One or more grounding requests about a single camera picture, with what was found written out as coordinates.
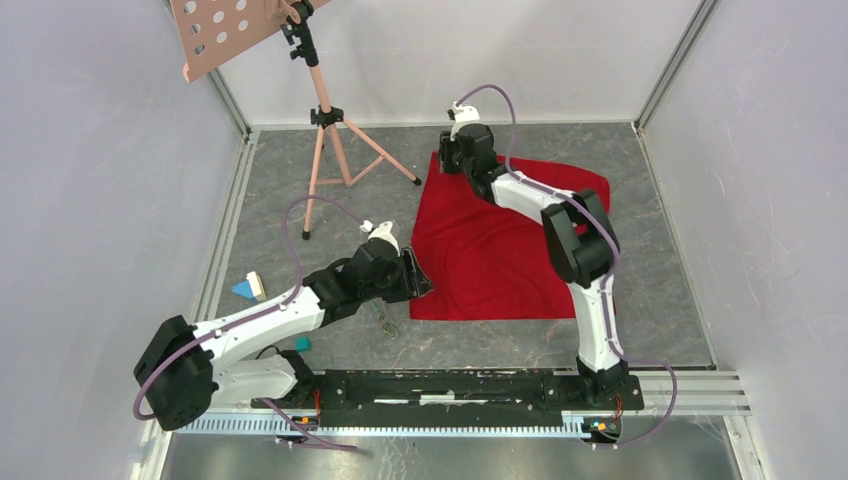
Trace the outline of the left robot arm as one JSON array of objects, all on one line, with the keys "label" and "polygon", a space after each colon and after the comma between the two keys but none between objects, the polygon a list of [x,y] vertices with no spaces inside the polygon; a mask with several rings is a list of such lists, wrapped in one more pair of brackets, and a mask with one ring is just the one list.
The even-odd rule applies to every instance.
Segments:
[{"label": "left robot arm", "polygon": [[433,288],[412,248],[371,238],[352,256],[245,310],[196,324],[168,318],[133,369],[140,387],[133,414],[174,431],[227,400],[280,398],[302,407],[313,397],[313,379],[283,361],[265,366],[249,354],[348,318],[371,300],[406,302]]}]

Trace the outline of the red cloth napkin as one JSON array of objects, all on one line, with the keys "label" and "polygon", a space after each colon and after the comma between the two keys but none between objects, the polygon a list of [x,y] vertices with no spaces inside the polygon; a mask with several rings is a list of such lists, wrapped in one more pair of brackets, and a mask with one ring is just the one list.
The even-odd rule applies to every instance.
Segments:
[{"label": "red cloth napkin", "polygon": [[474,195],[467,177],[431,156],[411,247],[433,289],[409,303],[414,320],[570,319],[567,284],[552,266],[544,228]]}]

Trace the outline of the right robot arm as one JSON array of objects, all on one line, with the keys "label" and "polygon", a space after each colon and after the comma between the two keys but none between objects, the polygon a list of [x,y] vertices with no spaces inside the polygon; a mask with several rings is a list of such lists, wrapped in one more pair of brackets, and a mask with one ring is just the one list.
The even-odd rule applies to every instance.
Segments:
[{"label": "right robot arm", "polygon": [[624,388],[629,366],[615,326],[612,287],[620,248],[599,195],[544,184],[499,161],[490,127],[471,123],[439,137],[442,172],[464,175],[472,192],[543,229],[548,257],[567,285],[578,323],[577,392],[602,408]]}]

